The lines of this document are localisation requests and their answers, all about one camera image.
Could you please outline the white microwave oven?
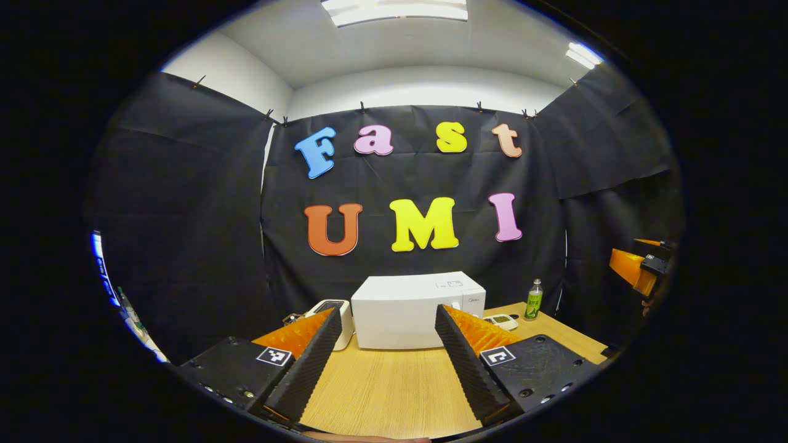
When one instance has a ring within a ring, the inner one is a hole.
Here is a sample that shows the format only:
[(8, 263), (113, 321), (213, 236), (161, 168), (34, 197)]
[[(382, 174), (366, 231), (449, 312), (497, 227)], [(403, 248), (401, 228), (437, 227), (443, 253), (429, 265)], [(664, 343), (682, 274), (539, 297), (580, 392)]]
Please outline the white microwave oven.
[(486, 291), (464, 272), (371, 276), (351, 297), (358, 347), (411, 350), (441, 348), (435, 330), (441, 305), (481, 316)]

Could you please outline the small ceiling light panel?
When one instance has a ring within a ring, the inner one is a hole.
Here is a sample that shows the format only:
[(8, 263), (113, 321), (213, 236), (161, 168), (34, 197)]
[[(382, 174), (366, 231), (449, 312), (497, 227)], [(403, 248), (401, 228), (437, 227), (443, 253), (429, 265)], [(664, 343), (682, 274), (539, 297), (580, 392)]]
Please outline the small ceiling light panel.
[(566, 51), (566, 58), (569, 58), (577, 64), (582, 65), (588, 70), (593, 70), (596, 66), (603, 63), (603, 59), (592, 50), (587, 48), (582, 43), (569, 42), (568, 50)]

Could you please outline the white toaster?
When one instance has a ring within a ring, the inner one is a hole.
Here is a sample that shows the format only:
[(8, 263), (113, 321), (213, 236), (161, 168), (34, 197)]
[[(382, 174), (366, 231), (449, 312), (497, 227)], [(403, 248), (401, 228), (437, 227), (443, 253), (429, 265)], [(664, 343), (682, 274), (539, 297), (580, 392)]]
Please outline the white toaster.
[(327, 299), (321, 300), (317, 305), (312, 306), (305, 313), (305, 317), (312, 317), (312, 315), (316, 315), (323, 311), (327, 311), (327, 309), (335, 308), (341, 317), (341, 325), (342, 325), (342, 332), (338, 337), (335, 345), (333, 347), (333, 351), (342, 351), (344, 348), (347, 347), (349, 342), (352, 339), (353, 334), (355, 333), (355, 323), (353, 320), (352, 315), (352, 306), (348, 300), (340, 300), (340, 299)]

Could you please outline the green tea bottle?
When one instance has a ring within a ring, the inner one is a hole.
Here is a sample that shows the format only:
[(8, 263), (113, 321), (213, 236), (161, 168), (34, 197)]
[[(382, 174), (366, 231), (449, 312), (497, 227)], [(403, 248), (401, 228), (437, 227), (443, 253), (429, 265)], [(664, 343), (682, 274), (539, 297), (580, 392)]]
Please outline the green tea bottle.
[(537, 319), (541, 309), (543, 294), (542, 282), (540, 278), (536, 278), (528, 291), (524, 320), (532, 321)]

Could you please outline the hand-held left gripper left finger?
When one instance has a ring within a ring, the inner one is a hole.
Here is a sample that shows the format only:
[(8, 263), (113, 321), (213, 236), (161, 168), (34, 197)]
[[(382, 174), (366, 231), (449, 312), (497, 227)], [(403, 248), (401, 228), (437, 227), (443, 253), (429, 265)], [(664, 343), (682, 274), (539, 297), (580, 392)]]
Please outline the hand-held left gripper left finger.
[(339, 309), (324, 309), (256, 342), (227, 337), (175, 371), (234, 409), (294, 427), (341, 334)]

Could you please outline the large ceiling light panel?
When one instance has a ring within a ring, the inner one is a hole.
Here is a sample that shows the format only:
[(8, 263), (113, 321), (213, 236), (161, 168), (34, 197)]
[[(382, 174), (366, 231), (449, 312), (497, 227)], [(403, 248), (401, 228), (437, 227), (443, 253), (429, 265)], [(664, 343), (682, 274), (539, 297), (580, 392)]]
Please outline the large ceiling light panel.
[(321, 0), (340, 27), (396, 18), (436, 18), (467, 22), (467, 0)]

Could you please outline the black backdrop cloth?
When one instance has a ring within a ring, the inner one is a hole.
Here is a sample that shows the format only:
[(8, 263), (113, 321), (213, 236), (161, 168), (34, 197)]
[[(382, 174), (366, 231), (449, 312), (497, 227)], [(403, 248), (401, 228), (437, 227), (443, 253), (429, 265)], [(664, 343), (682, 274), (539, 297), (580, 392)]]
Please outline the black backdrop cloth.
[(485, 306), (526, 301), (608, 346), (642, 327), (613, 249), (677, 244), (678, 165), (652, 106), (608, 66), (534, 120), (401, 105), (273, 126), (158, 73), (98, 148), (86, 202), (113, 286), (175, 364), (253, 339), (372, 276), (461, 271)]

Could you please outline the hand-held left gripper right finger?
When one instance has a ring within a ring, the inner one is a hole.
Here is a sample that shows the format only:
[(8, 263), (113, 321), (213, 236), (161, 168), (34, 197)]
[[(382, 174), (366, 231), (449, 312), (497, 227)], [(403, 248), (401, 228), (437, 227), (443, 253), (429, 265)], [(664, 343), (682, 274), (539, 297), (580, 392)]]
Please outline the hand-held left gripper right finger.
[(601, 370), (549, 335), (521, 338), (447, 305), (437, 306), (435, 330), (484, 427), (537, 414)]

